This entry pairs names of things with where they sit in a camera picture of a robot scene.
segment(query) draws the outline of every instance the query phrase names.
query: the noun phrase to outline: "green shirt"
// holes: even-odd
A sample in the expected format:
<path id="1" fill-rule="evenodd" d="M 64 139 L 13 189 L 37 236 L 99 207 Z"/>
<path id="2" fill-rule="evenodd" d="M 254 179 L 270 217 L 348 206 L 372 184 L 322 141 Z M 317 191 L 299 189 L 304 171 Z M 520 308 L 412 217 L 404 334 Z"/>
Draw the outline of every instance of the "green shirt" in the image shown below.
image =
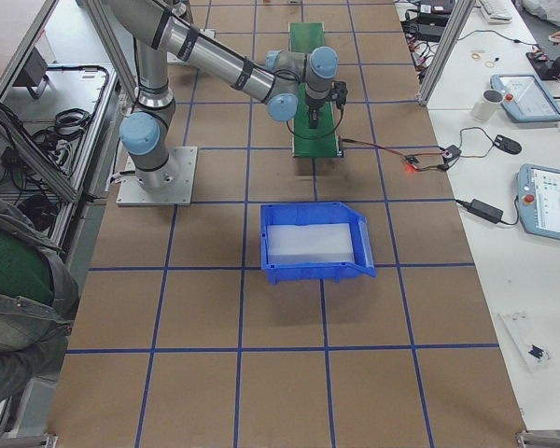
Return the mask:
<path id="1" fill-rule="evenodd" d="M 0 294 L 46 305 L 54 299 L 46 260 L 5 231 L 0 231 Z"/>

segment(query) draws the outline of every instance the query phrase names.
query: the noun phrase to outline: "gray jacket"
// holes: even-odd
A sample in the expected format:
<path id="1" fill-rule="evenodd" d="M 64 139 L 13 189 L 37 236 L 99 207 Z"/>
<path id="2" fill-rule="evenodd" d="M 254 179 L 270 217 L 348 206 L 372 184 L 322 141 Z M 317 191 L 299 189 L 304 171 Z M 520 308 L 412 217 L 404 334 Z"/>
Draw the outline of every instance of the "gray jacket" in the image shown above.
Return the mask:
<path id="1" fill-rule="evenodd" d="M 65 344 L 71 321 L 65 317 L 78 298 L 77 283 L 66 270 L 60 249 L 34 229 L 21 211 L 0 200 L 0 230 L 35 248 L 49 265 L 52 306 L 0 294 L 0 401 L 20 392 Z"/>

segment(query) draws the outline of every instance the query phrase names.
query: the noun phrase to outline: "power adapter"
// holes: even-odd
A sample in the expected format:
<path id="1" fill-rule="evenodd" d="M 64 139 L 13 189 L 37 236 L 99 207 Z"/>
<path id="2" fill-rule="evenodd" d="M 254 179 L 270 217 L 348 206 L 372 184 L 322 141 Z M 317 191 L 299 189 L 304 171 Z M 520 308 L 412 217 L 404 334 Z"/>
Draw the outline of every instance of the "power adapter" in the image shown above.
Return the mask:
<path id="1" fill-rule="evenodd" d="M 455 161 L 460 157 L 461 150 L 458 148 L 457 145 L 450 145 L 447 148 L 443 149 L 441 152 L 441 157 L 444 160 L 444 163 L 448 163 L 449 161 Z"/>
<path id="2" fill-rule="evenodd" d="M 12 147 L 5 148 L 4 152 L 0 156 L 0 162 L 6 169 L 21 166 L 21 158 L 19 157 L 19 153 L 17 153 L 17 151 Z"/>
<path id="3" fill-rule="evenodd" d="M 456 202 L 462 205 L 469 213 L 482 217 L 486 221 L 493 222 L 494 224 L 502 222 L 504 212 L 499 208 L 492 207 L 489 203 L 482 203 L 476 199 L 473 199 L 470 203 L 459 200 L 456 200 Z"/>

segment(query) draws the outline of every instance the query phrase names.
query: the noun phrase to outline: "keyboard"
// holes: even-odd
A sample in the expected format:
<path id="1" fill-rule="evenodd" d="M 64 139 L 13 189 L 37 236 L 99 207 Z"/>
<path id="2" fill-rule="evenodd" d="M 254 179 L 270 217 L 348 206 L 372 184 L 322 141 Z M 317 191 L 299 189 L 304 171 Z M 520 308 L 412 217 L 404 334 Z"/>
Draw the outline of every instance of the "keyboard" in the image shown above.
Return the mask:
<path id="1" fill-rule="evenodd" d="M 508 0 L 477 0 L 483 17 L 488 23 L 510 23 L 512 16 L 504 6 Z"/>

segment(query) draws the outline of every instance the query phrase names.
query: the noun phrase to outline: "green conveyor belt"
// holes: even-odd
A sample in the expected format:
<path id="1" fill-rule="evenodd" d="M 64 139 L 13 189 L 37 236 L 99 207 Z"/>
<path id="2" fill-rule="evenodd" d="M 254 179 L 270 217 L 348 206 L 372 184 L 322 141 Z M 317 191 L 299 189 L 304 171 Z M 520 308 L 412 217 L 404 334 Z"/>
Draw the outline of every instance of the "green conveyor belt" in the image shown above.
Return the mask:
<path id="1" fill-rule="evenodd" d="M 324 45 L 323 23 L 291 23 L 290 24 L 290 50 L 302 53 L 311 53 L 317 47 Z M 294 157 L 342 157 L 334 129 L 332 106 L 326 103 L 319 110 L 319 126 L 309 129 L 307 106 L 305 105 L 305 88 L 299 88 L 299 106 L 294 118 L 293 155 Z"/>

